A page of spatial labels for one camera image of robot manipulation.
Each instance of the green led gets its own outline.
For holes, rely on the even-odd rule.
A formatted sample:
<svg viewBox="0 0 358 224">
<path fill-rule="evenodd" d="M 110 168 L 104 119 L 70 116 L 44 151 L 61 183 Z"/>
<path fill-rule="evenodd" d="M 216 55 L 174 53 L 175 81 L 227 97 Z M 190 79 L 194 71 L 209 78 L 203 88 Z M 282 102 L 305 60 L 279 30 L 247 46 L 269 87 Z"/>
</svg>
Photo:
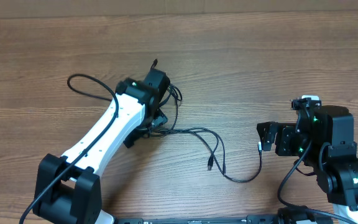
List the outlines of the green led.
<svg viewBox="0 0 358 224">
<path fill-rule="evenodd" d="M 353 178 L 353 184 L 358 184 L 358 178 Z"/>
</svg>

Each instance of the wooden tabletop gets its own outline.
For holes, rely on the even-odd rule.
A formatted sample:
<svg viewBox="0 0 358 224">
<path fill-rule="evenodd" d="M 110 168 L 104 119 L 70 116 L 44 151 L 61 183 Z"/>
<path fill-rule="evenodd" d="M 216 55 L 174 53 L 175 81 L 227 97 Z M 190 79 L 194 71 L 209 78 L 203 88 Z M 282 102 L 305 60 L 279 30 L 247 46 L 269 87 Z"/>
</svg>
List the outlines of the wooden tabletop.
<svg viewBox="0 0 358 224">
<path fill-rule="evenodd" d="M 257 170 L 256 124 L 294 122 L 289 101 L 303 94 L 348 107 L 358 142 L 358 11 L 0 20 L 0 223 L 17 223 L 32 201 L 41 159 L 77 143 L 108 105 L 72 92 L 67 77 L 85 73 L 115 88 L 126 77 L 143 79 L 155 58 L 183 93 L 177 127 L 220 134 L 233 177 Z M 109 96 L 87 80 L 74 86 Z M 163 111 L 171 124 L 173 102 Z M 190 218 L 283 207 L 277 188 L 295 157 L 265 152 L 248 184 L 225 179 L 216 166 L 207 171 L 208 157 L 185 134 L 121 147 L 102 177 L 103 209 Z M 295 173 L 284 198 L 332 211 L 315 177 Z M 45 221 L 30 214 L 26 223 Z"/>
</svg>

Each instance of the beige background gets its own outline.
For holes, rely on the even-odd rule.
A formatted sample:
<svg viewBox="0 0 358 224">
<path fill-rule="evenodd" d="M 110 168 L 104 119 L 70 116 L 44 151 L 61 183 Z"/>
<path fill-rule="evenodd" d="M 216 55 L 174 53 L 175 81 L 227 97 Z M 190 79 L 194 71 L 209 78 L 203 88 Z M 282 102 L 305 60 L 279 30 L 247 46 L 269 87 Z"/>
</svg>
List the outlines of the beige background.
<svg viewBox="0 0 358 224">
<path fill-rule="evenodd" d="M 0 18 L 358 10 L 358 0 L 0 0 Z"/>
</svg>

